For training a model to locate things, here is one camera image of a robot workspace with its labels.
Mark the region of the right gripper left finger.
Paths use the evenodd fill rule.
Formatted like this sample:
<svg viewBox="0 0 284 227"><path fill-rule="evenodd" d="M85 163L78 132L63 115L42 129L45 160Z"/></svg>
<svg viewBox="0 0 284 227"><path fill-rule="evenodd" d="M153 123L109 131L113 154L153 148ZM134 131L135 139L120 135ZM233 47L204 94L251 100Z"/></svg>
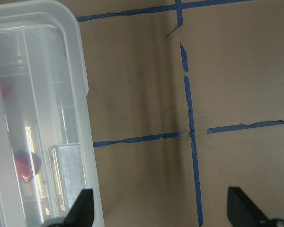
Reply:
<svg viewBox="0 0 284 227"><path fill-rule="evenodd" d="M64 219L63 227L91 227L95 219L93 189L83 189L78 195L68 215Z"/></svg>

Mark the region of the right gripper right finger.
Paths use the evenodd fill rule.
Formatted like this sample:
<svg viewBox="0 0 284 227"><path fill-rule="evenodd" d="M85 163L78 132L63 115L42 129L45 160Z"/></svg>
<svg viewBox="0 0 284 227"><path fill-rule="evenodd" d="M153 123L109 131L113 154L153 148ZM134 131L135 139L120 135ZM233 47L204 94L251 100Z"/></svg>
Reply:
<svg viewBox="0 0 284 227"><path fill-rule="evenodd" d="M276 227L261 209L239 187L228 187L227 218L233 227Z"/></svg>

